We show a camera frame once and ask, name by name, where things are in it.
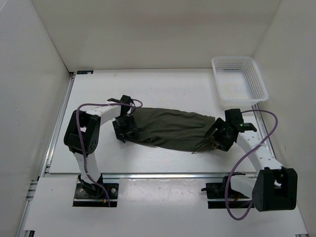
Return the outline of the olive green shorts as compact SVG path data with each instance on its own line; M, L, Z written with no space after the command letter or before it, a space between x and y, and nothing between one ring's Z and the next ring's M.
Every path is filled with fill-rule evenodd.
M217 149L214 139L205 136L215 117L164 108L138 108L133 117L138 133L126 135L130 142L191 153Z

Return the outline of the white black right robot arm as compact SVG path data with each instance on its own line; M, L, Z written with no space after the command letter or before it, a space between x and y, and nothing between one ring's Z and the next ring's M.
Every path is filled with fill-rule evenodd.
M227 152L233 144L237 144L245 152L224 178L222 193L225 206L229 207L229 197L237 193L250 198L250 205L257 211L281 211L296 208L298 175L293 168L286 168L277 161L264 146L269 138L261 138L257 128L244 122L243 111L229 109L225 111L225 119L218 118L205 133L212 138L216 148ZM255 178L237 173L236 169L248 158L256 171Z

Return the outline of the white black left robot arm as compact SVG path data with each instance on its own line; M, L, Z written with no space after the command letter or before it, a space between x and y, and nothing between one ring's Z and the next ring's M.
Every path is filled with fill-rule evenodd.
M73 111L64 144L77 160L83 190L93 198L109 199L95 158L101 126L111 121L116 138L124 143L129 135L138 135L132 113L142 105L141 101L123 95L120 99L110 98L105 104L81 104Z

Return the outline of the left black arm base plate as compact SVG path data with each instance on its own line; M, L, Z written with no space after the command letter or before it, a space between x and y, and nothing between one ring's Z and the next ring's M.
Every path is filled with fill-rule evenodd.
M103 186L108 192L110 205L103 191L101 194L90 195L90 193L87 193L86 190L83 189L81 183L77 183L74 192L73 207L117 207L119 183L105 183Z

